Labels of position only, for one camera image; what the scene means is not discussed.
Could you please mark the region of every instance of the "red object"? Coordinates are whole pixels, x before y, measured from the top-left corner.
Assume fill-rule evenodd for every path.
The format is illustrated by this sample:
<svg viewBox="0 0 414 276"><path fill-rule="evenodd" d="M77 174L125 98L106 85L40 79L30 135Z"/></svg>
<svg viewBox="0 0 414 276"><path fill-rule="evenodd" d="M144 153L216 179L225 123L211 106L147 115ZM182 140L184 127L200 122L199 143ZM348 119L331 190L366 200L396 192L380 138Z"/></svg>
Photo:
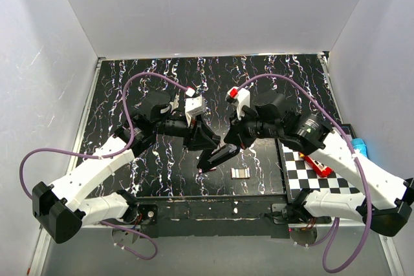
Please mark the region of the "red object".
<svg viewBox="0 0 414 276"><path fill-rule="evenodd" d="M303 158L306 162L308 162L310 164L310 166L312 167L312 169L315 171L315 173L322 178L326 178L328 177L331 172L332 169L323 165L322 163L318 162L318 161L314 161L313 159L311 159L309 156L304 155L299 153L299 156L301 158Z"/></svg>
<svg viewBox="0 0 414 276"><path fill-rule="evenodd" d="M237 91L237 89L234 87L231 91L230 91L230 97L231 98L235 98L237 96L237 94L239 94L239 92Z"/></svg>

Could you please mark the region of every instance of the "red cap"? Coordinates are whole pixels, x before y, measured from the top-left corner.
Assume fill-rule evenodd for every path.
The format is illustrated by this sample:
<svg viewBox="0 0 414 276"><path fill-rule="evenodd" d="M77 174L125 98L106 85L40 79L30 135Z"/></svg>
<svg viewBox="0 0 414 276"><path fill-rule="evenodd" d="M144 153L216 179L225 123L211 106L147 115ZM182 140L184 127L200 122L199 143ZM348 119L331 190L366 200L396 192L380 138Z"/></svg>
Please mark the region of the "red cap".
<svg viewBox="0 0 414 276"><path fill-rule="evenodd" d="M235 98L237 96L239 92L237 91L237 89L234 87L231 91L230 91L230 97L231 98Z"/></svg>

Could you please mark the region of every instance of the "wire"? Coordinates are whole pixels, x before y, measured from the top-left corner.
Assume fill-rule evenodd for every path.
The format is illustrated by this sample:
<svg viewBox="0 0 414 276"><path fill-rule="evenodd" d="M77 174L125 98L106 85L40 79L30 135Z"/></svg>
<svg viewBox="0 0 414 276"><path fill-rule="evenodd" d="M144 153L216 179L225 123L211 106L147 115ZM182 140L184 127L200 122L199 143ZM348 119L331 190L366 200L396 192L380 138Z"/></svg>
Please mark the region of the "wire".
<svg viewBox="0 0 414 276"><path fill-rule="evenodd" d="M134 226L131 229L135 229L138 223L140 223L142 220L142 214L136 219Z"/></svg>
<svg viewBox="0 0 414 276"><path fill-rule="evenodd" d="M354 162L358 168L358 171L360 173L361 176L361 180L362 180L362 186L364 187L364 192L365 192L365 197L366 197L366 204L367 204L367 219L365 222L365 228L364 228L364 232L362 233L361 236L361 240L358 243L357 247L355 248L354 252L352 253L352 255L339 267L334 268L334 269L330 269L327 267L326 265L326 260L327 260L327 255L329 252L329 249L333 243L333 240L336 236L336 233L338 231L339 228L339 218L335 218L334 224L332 225L332 228L329 230L327 236L325 236L322 240L325 240L328 235L330 235L332 233L332 237L328 242L328 245L326 246L325 251L323 252L323 257L322 257L322 265L323 265L323 269L325 271L327 271L328 273L338 273L339 271L342 271L343 269L345 269L346 267L348 267L348 265L350 265L350 263L352 263L352 261L355 260L355 258L358 256L358 254L361 252L361 249L363 248L365 242L367 241L368 238L368 234L369 234L369 230L371 228L371 221L372 221L372 203L371 203L371 195L369 193L369 188L368 188L368 183L367 183L367 179L365 177L364 174L364 170L362 169L361 163L358 159L358 157L356 156L355 150L352 146L351 141L349 140L349 138L347 137L347 135L345 134L345 132L343 131L343 129L339 126L338 123L336 123L336 121L325 111L325 109L323 109L319 103L312 98L311 95L309 95L299 84L297 84L295 81L293 81L292 79L289 79L288 77L282 76L281 74L259 74L257 76L254 76L253 78L245 81L242 85L239 86L239 88L237 90L242 89L243 87L251 84L251 82L261 79L261 78L279 78L285 81L288 81L289 83L291 83L293 86L295 86L295 88L297 88L298 90L300 90L303 95L305 95L311 103L314 104L314 106L316 108L318 108L318 110L334 125L334 127L336 128L336 130L342 135L342 138L346 141L347 146L349 148L349 150L351 151L351 156L354 159Z"/></svg>
<svg viewBox="0 0 414 276"><path fill-rule="evenodd" d="M129 126L129 130L131 131L131 133L134 132L134 127L133 127L133 123L131 120L131 117L129 115L128 112L128 107L127 107L127 91L129 89L129 86L131 85L132 81L134 81L135 79L142 77L142 76L154 76L154 77L158 77L161 79L166 80L167 82L171 83L172 85L178 87L179 89L183 90L184 92L187 91L187 87L183 87L181 84L161 75L161 74L157 74L155 72L140 72L139 74L135 74L134 76L132 76L127 83L124 86L124 89L122 91L122 104L124 106L124 112L125 112L125 116L127 118L127 122L128 122L128 126ZM35 149L31 152L29 152L28 154L25 155L25 157L22 159L21 163L20 163L20 167L19 167L19 179L20 179L20 184L21 187L23 188L23 191L25 192L25 194L27 195L27 197L29 197L30 199L32 199L32 194L29 192L29 190L27 189L27 186L25 184L25 180L23 178L23 168L25 166L25 163L27 161L28 158L30 158L33 154L39 153L39 152L52 152L52 153L60 153L60 154L66 154L66 155L71 155L71 156L77 156L78 158L92 158L92 159L102 159L102 158L110 158L112 156L117 156L121 153L123 153L124 151L128 150L129 147L131 146L131 144L133 143L134 140L134 135L131 135L131 137L129 138L128 143L126 144L125 147L123 147L121 150L115 152L115 153L111 153L111 154L105 154L102 156L96 156L96 155L89 155L89 154L82 154L82 153L76 153L76 152L72 152L72 151L66 151L66 150L61 150L61 149L55 149L55 148L39 148L39 149Z"/></svg>
<svg viewBox="0 0 414 276"><path fill-rule="evenodd" d="M316 218L311 218L309 220L308 224L304 228L301 228L301 230L305 231L305 230L308 230L308 229L312 229L315 226L315 224L316 224Z"/></svg>
<svg viewBox="0 0 414 276"><path fill-rule="evenodd" d="M107 221L101 221L100 223L105 225L105 226L111 226L112 228L115 228L115 229L121 229L122 231L128 231L132 234L137 234L138 236L141 236L141 237L147 239L148 241L150 241L152 243L152 245L154 245L155 250L154 250L154 253L152 255L150 255L149 257L147 257L145 255L141 255L140 253L136 252L134 249L131 249L130 247L127 247L123 244L120 244L119 242L115 243L117 246L131 252L133 255L137 256L138 258L140 258L142 260L151 260L151 259L154 259L155 256L157 255L157 253L158 253L157 243L151 237L149 237L148 235L143 234L143 233L138 232L138 231L135 231L134 229L125 228L123 226L117 226L116 224L112 224L112 223L109 223Z"/></svg>
<svg viewBox="0 0 414 276"><path fill-rule="evenodd" d="M273 224L276 224L274 220L279 221L277 218L282 216L281 211L273 211L271 213L261 213L259 214L260 218L268 218L270 221L272 221Z"/></svg>

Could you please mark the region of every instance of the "cable connector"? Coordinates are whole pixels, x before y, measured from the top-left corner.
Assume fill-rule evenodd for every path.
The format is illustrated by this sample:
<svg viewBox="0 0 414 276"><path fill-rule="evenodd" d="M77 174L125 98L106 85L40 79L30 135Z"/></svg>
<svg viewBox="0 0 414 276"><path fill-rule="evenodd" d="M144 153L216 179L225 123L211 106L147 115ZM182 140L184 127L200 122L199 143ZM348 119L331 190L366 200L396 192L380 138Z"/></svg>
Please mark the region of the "cable connector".
<svg viewBox="0 0 414 276"><path fill-rule="evenodd" d="M193 88L191 88L191 87L188 87L188 88L187 88L187 91L186 91L186 95L187 95L188 97L193 97L193 96L194 96L194 94L195 94L195 89L193 89Z"/></svg>
<svg viewBox="0 0 414 276"><path fill-rule="evenodd" d="M250 108L250 92L246 89L237 90L237 87L232 87L226 95L226 101L235 106L237 118L241 120L245 116L242 110L244 106Z"/></svg>
<svg viewBox="0 0 414 276"><path fill-rule="evenodd" d="M206 112L206 100L202 96L198 96L195 98L186 98L186 119L187 119L187 126L191 125L192 119L196 116Z"/></svg>

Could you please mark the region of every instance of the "gray floor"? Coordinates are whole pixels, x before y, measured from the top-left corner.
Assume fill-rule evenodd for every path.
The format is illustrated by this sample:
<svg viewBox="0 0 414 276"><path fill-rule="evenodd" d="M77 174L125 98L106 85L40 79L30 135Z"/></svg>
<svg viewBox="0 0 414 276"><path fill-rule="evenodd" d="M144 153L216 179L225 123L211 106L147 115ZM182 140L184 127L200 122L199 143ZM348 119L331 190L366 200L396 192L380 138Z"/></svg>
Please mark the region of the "gray floor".
<svg viewBox="0 0 414 276"><path fill-rule="evenodd" d="M320 236L327 229L319 229ZM348 258L362 227L340 228L328 257L331 268ZM84 228L70 241L49 248L43 276L66 275L325 275L325 245L305 249L292 240L269 237L163 237L151 261L136 260L114 247L111 230ZM138 240L137 251L149 255L152 245ZM371 232L359 257L339 275L391 275L379 237Z"/></svg>

